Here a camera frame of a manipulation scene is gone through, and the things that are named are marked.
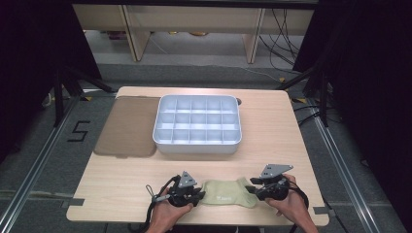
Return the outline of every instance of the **hand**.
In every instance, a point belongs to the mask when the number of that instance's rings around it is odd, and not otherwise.
[[[169,188],[166,188],[161,195],[166,195]],[[184,207],[175,207],[168,200],[161,201],[154,206],[152,221],[147,233],[164,233],[171,230],[178,219],[189,213],[193,204],[189,203]]]
[[[291,181],[291,187],[297,187],[295,185],[296,178],[294,176],[288,174],[284,174],[284,176]],[[312,218],[309,216],[309,212],[306,209],[303,199],[297,192],[289,190],[289,194],[285,200],[278,201],[273,198],[266,198],[265,202],[269,206],[278,210],[276,216],[284,215],[288,220],[295,223],[307,233],[318,232]]]

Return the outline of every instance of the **metal frame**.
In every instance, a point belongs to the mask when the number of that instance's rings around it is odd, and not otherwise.
[[[79,100],[80,96],[72,96],[72,98],[69,100],[69,103],[65,111],[66,114],[62,117],[60,123],[52,130],[45,145],[43,146],[42,150],[40,151],[33,165],[31,166],[30,171],[24,178],[23,183],[19,187],[12,201],[9,203],[9,206],[7,207],[6,211],[1,215],[1,232],[10,232],[13,225],[15,224],[19,213],[21,212],[28,196],[30,195],[30,190],[39,179],[52,153],[52,150],[56,145],[56,142],[61,134],[61,131],[67,122],[67,119],[69,118],[77,103],[79,103]]]
[[[312,99],[307,99],[307,101],[308,105],[316,105],[315,101]],[[311,112],[312,114],[314,114],[316,111],[314,109],[311,109]],[[334,165],[336,166],[336,170],[340,176],[340,179],[342,180],[343,185],[345,186],[346,191],[355,207],[355,210],[358,213],[363,228],[366,232],[381,232],[372,212],[367,206],[366,201],[357,186],[357,183],[355,182],[354,177],[351,174],[351,171],[348,168],[348,165],[346,165],[345,159],[343,158],[342,154],[339,151],[339,148],[335,144],[329,129],[327,127],[324,127],[324,124],[319,117],[315,117],[315,122],[318,126],[322,138],[324,139],[330,157]]]

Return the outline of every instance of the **tray compartment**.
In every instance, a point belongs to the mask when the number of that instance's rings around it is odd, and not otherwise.
[[[229,95],[165,95],[153,138],[164,153],[234,153],[242,139],[237,100]]]

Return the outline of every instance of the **cloth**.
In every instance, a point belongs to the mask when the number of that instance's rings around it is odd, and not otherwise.
[[[239,205],[252,208],[258,198],[249,193],[245,186],[250,185],[245,178],[237,181],[208,181],[202,186],[206,194],[201,200],[206,205]]]

